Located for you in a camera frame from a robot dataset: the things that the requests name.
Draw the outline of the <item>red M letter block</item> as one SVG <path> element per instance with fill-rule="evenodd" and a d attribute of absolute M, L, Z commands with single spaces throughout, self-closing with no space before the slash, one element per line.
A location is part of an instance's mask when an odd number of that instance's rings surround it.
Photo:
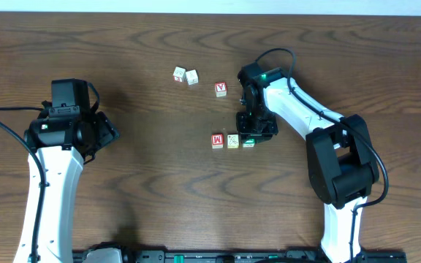
<path fill-rule="evenodd" d="M 223 134 L 212 134 L 211 135 L 211 147 L 212 149 L 219 149 L 224 147 L 224 136 Z"/>

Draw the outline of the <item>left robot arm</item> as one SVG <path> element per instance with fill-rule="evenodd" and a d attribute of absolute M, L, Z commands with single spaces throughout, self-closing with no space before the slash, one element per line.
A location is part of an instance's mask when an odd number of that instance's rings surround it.
<path fill-rule="evenodd" d="M 73 262 L 72 227 L 77 185 L 84 166 L 119 133 L 99 103 L 94 86 L 79 79 L 54 80 L 52 99 L 24 133 L 29 148 L 29 195 L 15 262 Z"/>

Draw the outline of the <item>green picture block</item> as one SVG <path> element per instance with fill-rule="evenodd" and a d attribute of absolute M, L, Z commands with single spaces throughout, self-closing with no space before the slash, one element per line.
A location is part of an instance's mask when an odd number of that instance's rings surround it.
<path fill-rule="evenodd" d="M 255 146 L 255 139 L 248 139 L 242 143 L 244 148 L 253 148 Z"/>

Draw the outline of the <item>cream picture block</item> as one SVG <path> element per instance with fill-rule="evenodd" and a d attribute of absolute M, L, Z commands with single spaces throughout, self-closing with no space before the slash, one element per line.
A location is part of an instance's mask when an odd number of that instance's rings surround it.
<path fill-rule="evenodd" d="M 227 135 L 227 147 L 229 149 L 239 148 L 240 140 L 238 134 L 228 134 Z"/>

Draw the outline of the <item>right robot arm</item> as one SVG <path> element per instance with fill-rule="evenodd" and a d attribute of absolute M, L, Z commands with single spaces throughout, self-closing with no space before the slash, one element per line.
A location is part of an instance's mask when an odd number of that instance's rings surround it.
<path fill-rule="evenodd" d="M 330 262 L 351 262 L 360 255 L 362 206 L 379 179 L 365 121 L 344 117 L 305 93 L 288 72 L 263 71 L 253 62 L 238 73 L 245 111 L 236 115 L 242 143 L 259 143 L 278 134 L 284 119 L 306 143 L 308 178 L 324 204 L 321 249 Z"/>

